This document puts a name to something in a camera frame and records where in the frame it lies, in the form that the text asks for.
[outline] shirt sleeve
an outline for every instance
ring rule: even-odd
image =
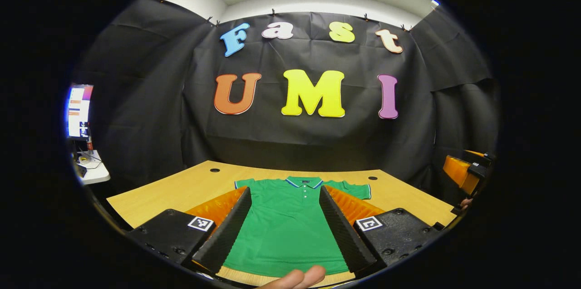
[[[350,184],[346,181],[336,182],[333,180],[324,184],[344,191],[360,200],[371,200],[371,186],[369,184]]]
[[[244,186],[251,187],[251,185],[253,183],[255,183],[254,179],[238,180],[238,181],[234,182],[234,189],[238,189],[238,188],[244,187]]]

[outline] wooden table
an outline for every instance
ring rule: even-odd
[[[241,167],[219,162],[205,161],[175,175],[154,183],[124,192],[107,199],[117,213],[133,228],[142,225],[168,208],[185,212],[194,206],[234,190],[234,181],[254,178],[285,179],[295,177],[321,177],[322,180],[347,181],[350,184],[371,186],[370,204],[384,211],[404,208],[428,225],[436,222],[447,226],[456,217],[453,206],[414,188],[381,170],[347,172],[304,172]],[[222,267],[217,274],[225,279],[263,285],[275,278],[239,272]],[[354,279],[353,273],[344,272],[326,276],[317,286],[332,285]]]

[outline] finger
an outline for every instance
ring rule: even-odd
[[[286,276],[258,287],[258,289],[294,289],[304,278],[305,273],[299,270],[293,270]]]
[[[295,285],[293,289],[305,289],[311,287],[312,285],[323,281],[323,279],[325,279],[325,273],[326,273],[325,268],[323,268],[320,265],[315,265],[312,268],[310,268],[307,271],[307,273],[305,273],[305,278],[303,279],[303,281]]]
[[[462,207],[464,207],[464,206],[467,206],[468,204],[470,204],[470,203],[472,202],[472,200],[473,200],[472,198],[470,198],[470,199],[468,199],[468,198],[465,198],[465,199],[464,199],[464,200],[463,200],[463,201],[460,203],[460,206],[462,206]]]

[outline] blue letter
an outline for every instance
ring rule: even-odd
[[[244,43],[239,43],[238,40],[244,41],[246,39],[246,32],[243,29],[247,29],[250,26],[245,22],[220,37],[220,39],[224,40],[224,44],[226,44],[226,53],[224,53],[226,57],[240,51],[244,47]]]

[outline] black fabric curtain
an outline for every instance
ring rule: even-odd
[[[494,153],[500,129],[500,93],[488,61],[466,30],[442,6],[411,34],[431,79],[436,111],[432,159],[409,180],[433,196],[457,204],[465,194],[443,174],[447,155],[463,150]]]
[[[290,39],[266,39],[273,22],[293,24]],[[329,25],[353,27],[352,43],[332,41]],[[220,40],[248,23],[245,47],[225,57]],[[400,54],[379,36],[398,36]],[[326,70],[345,75],[342,118],[282,115],[289,69],[316,84]],[[252,106],[239,115],[214,107],[216,77],[260,73]],[[397,119],[380,119],[380,74],[394,76]],[[218,27],[160,0],[137,0],[97,38],[75,70],[95,85],[89,121],[95,148],[123,192],[206,160],[298,171],[382,169],[456,204],[461,192],[438,175],[448,153],[493,152],[498,90],[484,57],[437,8],[413,30],[355,16],[297,12],[254,16]]]

